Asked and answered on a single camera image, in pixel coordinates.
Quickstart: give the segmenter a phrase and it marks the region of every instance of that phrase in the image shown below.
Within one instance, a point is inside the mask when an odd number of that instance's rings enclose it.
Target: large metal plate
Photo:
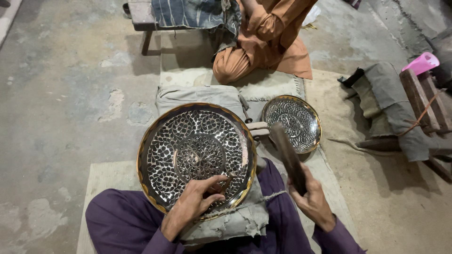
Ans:
[[[320,142],[322,126],[317,112],[298,97],[281,95],[271,99],[264,106],[261,118],[269,126],[282,123],[299,154],[313,151]]]
[[[144,193],[164,213],[189,180],[233,171],[237,177],[226,190],[226,200],[211,205],[209,213],[240,204],[253,182],[256,160],[251,133],[238,116],[215,104],[188,103],[166,112],[148,128],[137,171]]]

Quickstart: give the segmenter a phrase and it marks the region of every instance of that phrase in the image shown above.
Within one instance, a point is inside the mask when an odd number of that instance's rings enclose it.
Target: folded cloth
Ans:
[[[184,103],[209,102],[225,107],[245,120],[239,91],[227,85],[181,87],[177,85],[159,89],[155,105],[162,115]],[[242,204],[250,204],[234,213],[199,222],[181,233],[186,245],[204,244],[238,236],[265,235],[268,212],[260,189],[259,180],[254,178],[251,189]]]
[[[179,105],[190,102],[209,102],[227,108],[245,121],[240,93],[237,88],[228,85],[182,87],[171,85],[159,88],[155,105],[159,116]]]
[[[236,0],[152,0],[152,11],[159,27],[205,28],[219,34],[217,52],[237,44],[241,13]]]

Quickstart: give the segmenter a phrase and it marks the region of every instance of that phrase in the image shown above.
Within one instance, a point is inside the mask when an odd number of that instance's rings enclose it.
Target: knee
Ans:
[[[116,189],[106,189],[97,194],[88,204],[85,211],[86,222],[95,221],[102,218],[108,212],[108,205],[115,203],[118,199],[119,191]]]
[[[235,81],[237,79],[233,68],[231,68],[230,65],[226,64],[224,58],[219,55],[217,55],[213,63],[213,75],[222,85],[226,85],[227,83]]]
[[[241,48],[226,48],[217,54],[213,63],[213,75],[222,85],[238,80],[251,69],[250,59]]]

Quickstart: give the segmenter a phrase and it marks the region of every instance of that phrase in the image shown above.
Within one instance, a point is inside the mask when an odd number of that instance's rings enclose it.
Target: brass plate rim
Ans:
[[[162,118],[166,117],[167,115],[169,115],[170,113],[177,111],[181,108],[186,108],[186,107],[191,107],[191,106],[210,106],[210,107],[214,107],[214,108],[218,108],[228,114],[230,114],[238,123],[240,123],[241,127],[243,128],[243,130],[246,132],[246,137],[248,138],[248,140],[251,143],[251,155],[252,155],[252,159],[250,160],[250,162],[252,163],[252,168],[251,168],[251,175],[250,178],[248,179],[248,182],[246,184],[246,189],[244,189],[241,194],[240,197],[238,199],[236,199],[231,206],[228,209],[232,209],[235,208],[236,206],[238,206],[239,204],[242,203],[242,201],[245,199],[246,195],[248,194],[248,192],[251,189],[251,185],[254,181],[255,175],[256,175],[256,167],[257,167],[257,151],[256,151],[256,145],[254,144],[254,140],[253,140],[253,136],[251,135],[250,130],[248,129],[248,127],[246,126],[246,124],[242,121],[242,119],[240,119],[240,117],[238,117],[235,113],[233,113],[232,111],[228,110],[225,107],[222,107],[220,105],[214,104],[214,103],[208,103],[208,102],[191,102],[191,103],[185,103],[182,105],[179,105],[175,108],[172,108],[168,111],[166,111],[164,114],[162,114],[160,117],[158,117],[156,120],[154,120],[152,122],[152,124],[148,127],[148,129],[146,129],[143,138],[140,141],[140,145],[138,147],[138,152],[137,152],[137,177],[138,180],[140,182],[142,191],[144,193],[144,195],[147,197],[147,199],[149,200],[149,202],[151,202],[151,204],[157,208],[159,211],[161,211],[164,214],[168,214],[169,211],[166,210],[166,208],[160,204],[157,203],[157,201],[151,197],[149,195],[149,192],[147,191],[147,186],[143,183],[143,175],[141,174],[141,167],[143,166],[143,164],[141,163],[141,153],[144,151],[144,145],[145,142],[147,141],[147,138],[149,137],[151,131],[153,131],[158,123],[159,120],[161,120]],[[212,220],[215,219],[217,217],[220,217],[221,215],[214,215],[214,216],[207,216],[207,217],[200,217],[198,218],[196,221],[208,221],[208,220]]]
[[[285,95],[280,95],[280,96],[276,96],[276,97],[272,98],[271,100],[269,100],[265,104],[264,108],[262,108],[262,112],[261,112],[261,115],[260,115],[260,120],[262,122],[265,122],[265,120],[264,120],[264,112],[268,109],[268,107],[270,106],[270,103],[275,101],[275,100],[277,100],[277,99],[293,99],[295,101],[299,101],[300,103],[302,103],[305,106],[309,107],[310,110],[312,110],[312,112],[314,114],[314,117],[315,117],[315,119],[317,121],[317,124],[319,126],[319,130],[320,130],[318,141],[309,150],[306,150],[304,152],[296,151],[296,153],[297,154],[307,154],[307,153],[310,153],[310,152],[314,151],[317,148],[317,146],[320,144],[320,140],[322,138],[322,124],[320,122],[320,118],[319,118],[319,115],[317,114],[317,111],[311,105],[309,105],[309,103],[307,103],[305,100],[301,99],[300,97],[285,94]]]

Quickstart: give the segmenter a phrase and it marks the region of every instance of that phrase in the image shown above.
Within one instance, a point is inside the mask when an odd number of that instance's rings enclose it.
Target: small metal plate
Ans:
[[[281,95],[271,99],[264,106],[261,118],[269,126],[282,123],[290,143],[299,154],[313,151],[320,142],[322,126],[317,112],[298,97]]]
[[[235,207],[245,198],[256,160],[251,133],[238,116],[215,104],[188,103],[149,127],[141,141],[137,171],[146,196],[164,213],[189,180],[234,172],[237,176],[226,189],[226,200],[211,205],[208,213]]]

